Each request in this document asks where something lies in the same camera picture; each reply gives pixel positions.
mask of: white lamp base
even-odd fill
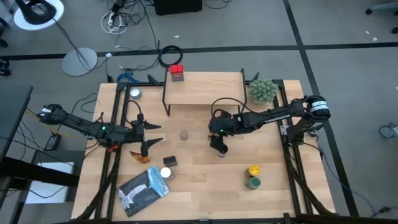
[[[79,48],[81,55],[77,55],[76,50],[72,50],[62,60],[62,70],[70,76],[84,75],[93,68],[98,61],[97,53],[86,47]]]

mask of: yellow can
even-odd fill
[[[246,171],[244,171],[244,175],[246,178],[251,178],[258,176],[260,174],[260,167],[258,165],[251,165]]]

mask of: black desk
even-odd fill
[[[28,189],[31,180],[76,187],[79,176],[6,157],[32,93],[30,85],[0,84],[0,208],[8,189]]]

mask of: yellow lid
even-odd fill
[[[249,173],[251,176],[257,176],[260,174],[260,167],[258,165],[251,165],[249,167]]]

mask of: floor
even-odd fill
[[[207,1],[212,6],[223,4],[219,0]],[[364,13],[373,5],[387,2],[390,1],[233,0],[220,10],[203,5],[203,10],[196,13],[156,16],[148,8],[148,15],[161,46],[177,45],[186,51],[182,63],[187,70],[226,72],[244,68],[247,79],[256,72],[267,78],[298,79],[304,93],[324,96],[331,109],[333,132],[320,133],[319,145],[334,173],[331,151],[338,148],[349,185],[356,192],[358,212],[370,217],[373,212],[362,197],[375,210],[398,207],[398,138],[384,139],[378,133],[381,125],[398,122],[398,35],[390,33],[397,26],[398,17],[393,16],[393,9],[374,11],[368,16]],[[65,13],[60,24],[77,46],[98,52],[99,62],[105,53],[123,50],[115,45],[132,49],[154,46],[146,20],[129,27],[117,41],[116,36],[105,34],[99,21],[107,12],[106,0],[63,3]],[[31,84],[34,90],[29,108],[34,111],[47,103],[59,103],[70,110],[76,100],[97,92],[100,83],[106,82],[105,66],[82,77],[69,77],[62,72],[62,54],[72,47],[56,27],[28,32],[11,21],[11,29],[2,38],[9,47],[0,49],[0,55],[10,56],[13,61],[12,75],[0,80],[10,85]],[[164,60],[171,62],[177,57],[168,54]],[[120,65],[150,65],[155,58],[156,55],[115,56],[108,60],[107,72],[116,79],[122,73]],[[134,78],[146,81],[147,74],[160,79],[164,69],[159,65],[134,73]],[[91,118],[91,114],[79,109],[75,114]],[[48,129],[28,116],[24,121],[43,146],[50,134]],[[78,136],[68,128],[61,130]],[[83,142],[66,138],[60,145],[64,150],[84,147]],[[23,147],[13,144],[9,156],[19,158],[22,152]],[[32,155],[28,151],[24,160]],[[349,215],[341,185],[324,165],[336,211]],[[7,198],[0,211],[1,223],[9,222],[8,207],[15,204],[17,196],[18,193]],[[72,206],[73,202],[26,205],[19,223],[31,223],[33,218],[37,223],[67,221]],[[397,219],[398,210],[377,217]]]

